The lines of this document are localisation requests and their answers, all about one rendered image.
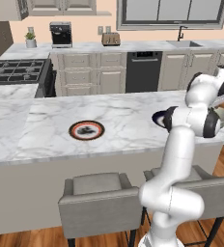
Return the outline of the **potted green plant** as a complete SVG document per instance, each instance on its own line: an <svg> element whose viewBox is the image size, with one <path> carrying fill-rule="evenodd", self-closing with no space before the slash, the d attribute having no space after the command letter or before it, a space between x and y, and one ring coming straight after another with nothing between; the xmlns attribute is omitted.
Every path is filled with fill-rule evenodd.
<svg viewBox="0 0 224 247"><path fill-rule="evenodd" d="M37 46L36 36L34 33L28 32L25 35L26 47L27 48L35 48Z"/></svg>

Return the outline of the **beige door cupboard run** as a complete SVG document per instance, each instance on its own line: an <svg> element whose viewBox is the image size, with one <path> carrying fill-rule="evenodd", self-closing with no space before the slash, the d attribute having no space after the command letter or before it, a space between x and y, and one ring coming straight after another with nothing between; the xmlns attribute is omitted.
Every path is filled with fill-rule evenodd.
<svg viewBox="0 0 224 247"><path fill-rule="evenodd" d="M164 51L158 89L185 90L196 72L214 75L218 65L224 65L224 48Z"/></svg>

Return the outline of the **beige wall cupboards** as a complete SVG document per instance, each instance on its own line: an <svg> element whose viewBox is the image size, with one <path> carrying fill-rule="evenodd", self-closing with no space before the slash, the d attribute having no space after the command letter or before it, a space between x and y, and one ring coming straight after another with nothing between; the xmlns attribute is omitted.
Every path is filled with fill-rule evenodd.
<svg viewBox="0 0 224 247"><path fill-rule="evenodd" d="M27 0L29 15L96 15L97 0Z"/></svg>

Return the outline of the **black gas hob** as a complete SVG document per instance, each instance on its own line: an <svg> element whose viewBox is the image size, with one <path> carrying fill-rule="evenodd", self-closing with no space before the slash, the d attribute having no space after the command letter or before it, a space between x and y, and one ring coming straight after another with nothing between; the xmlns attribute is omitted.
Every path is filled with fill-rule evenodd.
<svg viewBox="0 0 224 247"><path fill-rule="evenodd" d="M0 85L39 83L49 59L0 60Z"/></svg>

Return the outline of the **beige kitchen island base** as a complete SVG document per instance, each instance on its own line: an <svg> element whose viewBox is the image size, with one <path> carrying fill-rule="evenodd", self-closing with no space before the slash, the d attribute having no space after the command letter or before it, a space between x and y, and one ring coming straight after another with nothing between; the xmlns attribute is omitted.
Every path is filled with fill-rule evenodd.
<svg viewBox="0 0 224 247"><path fill-rule="evenodd" d="M58 201L67 178L118 172L134 186L160 166L163 149L0 166L0 234L61 225Z"/></svg>

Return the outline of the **black oven range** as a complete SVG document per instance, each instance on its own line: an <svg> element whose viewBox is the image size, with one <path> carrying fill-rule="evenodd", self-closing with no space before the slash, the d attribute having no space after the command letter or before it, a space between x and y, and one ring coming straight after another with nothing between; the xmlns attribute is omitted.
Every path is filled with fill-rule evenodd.
<svg viewBox="0 0 224 247"><path fill-rule="evenodd" d="M55 80L57 71L53 69L50 59L46 59L41 72L38 89L35 98L56 97Z"/></svg>

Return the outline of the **grey framed window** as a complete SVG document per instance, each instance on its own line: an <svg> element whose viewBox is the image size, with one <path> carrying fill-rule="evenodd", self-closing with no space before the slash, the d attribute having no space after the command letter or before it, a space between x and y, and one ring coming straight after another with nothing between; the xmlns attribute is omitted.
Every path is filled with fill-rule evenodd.
<svg viewBox="0 0 224 247"><path fill-rule="evenodd" d="M120 31L222 29L224 0L117 0Z"/></svg>

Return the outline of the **black coffee machine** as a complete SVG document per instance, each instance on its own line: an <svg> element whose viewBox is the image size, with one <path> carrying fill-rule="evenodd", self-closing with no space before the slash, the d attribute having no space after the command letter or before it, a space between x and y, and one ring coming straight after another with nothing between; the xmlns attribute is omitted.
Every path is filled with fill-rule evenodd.
<svg viewBox="0 0 224 247"><path fill-rule="evenodd" d="M53 48L72 47L71 23L69 21L52 21L49 23Z"/></svg>

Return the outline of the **steel sink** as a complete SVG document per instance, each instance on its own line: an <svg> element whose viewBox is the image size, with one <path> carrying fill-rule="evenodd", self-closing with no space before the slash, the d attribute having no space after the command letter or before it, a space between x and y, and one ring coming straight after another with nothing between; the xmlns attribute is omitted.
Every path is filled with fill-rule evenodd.
<svg viewBox="0 0 224 247"><path fill-rule="evenodd" d="M167 41L177 48L202 47L201 44L195 41Z"/></svg>

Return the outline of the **brown toaster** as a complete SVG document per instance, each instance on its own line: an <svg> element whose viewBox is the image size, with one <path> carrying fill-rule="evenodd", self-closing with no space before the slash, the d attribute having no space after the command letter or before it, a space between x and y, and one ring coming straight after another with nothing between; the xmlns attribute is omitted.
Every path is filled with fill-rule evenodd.
<svg viewBox="0 0 224 247"><path fill-rule="evenodd" d="M121 44L119 33L103 33L101 37L103 46L119 46Z"/></svg>

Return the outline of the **black tap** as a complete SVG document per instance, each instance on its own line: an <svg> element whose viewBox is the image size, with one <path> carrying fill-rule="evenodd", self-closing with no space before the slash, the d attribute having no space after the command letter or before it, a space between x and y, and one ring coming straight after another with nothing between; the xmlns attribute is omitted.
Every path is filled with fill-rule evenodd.
<svg viewBox="0 0 224 247"><path fill-rule="evenodd" d="M188 28L187 26L183 26L183 25L180 26L177 41L180 41L181 39L183 39L183 32L182 32L182 30L183 29L187 29L187 28Z"/></svg>

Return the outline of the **beige drawer cupboard run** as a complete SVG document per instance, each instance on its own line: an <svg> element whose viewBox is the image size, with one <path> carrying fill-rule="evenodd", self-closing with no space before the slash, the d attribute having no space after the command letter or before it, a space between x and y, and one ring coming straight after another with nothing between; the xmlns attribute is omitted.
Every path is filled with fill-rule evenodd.
<svg viewBox="0 0 224 247"><path fill-rule="evenodd" d="M54 53L57 96L123 94L126 91L124 52Z"/></svg>

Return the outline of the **grey upholstered stool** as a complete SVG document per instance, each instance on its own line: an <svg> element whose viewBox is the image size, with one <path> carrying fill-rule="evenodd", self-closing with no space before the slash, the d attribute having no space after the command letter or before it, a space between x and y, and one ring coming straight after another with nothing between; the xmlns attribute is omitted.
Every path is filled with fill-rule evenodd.
<svg viewBox="0 0 224 247"><path fill-rule="evenodd" d="M139 198L154 215L151 229L140 240L142 247L184 247L176 237L178 225L224 217L224 177L212 176L197 165L172 164L144 175Z"/></svg>
<svg viewBox="0 0 224 247"><path fill-rule="evenodd" d="M125 173L67 178L58 207L69 247L79 237L127 231L127 247L134 247L142 215L138 191Z"/></svg>

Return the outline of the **black dishwasher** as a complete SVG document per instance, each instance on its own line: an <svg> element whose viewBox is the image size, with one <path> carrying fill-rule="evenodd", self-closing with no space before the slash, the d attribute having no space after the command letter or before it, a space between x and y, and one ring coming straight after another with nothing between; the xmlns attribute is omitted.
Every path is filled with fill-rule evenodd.
<svg viewBox="0 0 224 247"><path fill-rule="evenodd" d="M126 59L126 92L156 92L162 52L128 52Z"/></svg>

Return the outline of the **beige corner wall cupboard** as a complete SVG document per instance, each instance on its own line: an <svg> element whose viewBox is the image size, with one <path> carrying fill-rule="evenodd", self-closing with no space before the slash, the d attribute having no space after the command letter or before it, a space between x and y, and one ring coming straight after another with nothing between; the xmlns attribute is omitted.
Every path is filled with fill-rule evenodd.
<svg viewBox="0 0 224 247"><path fill-rule="evenodd" d="M21 21L28 15L27 0L0 0L0 21Z"/></svg>

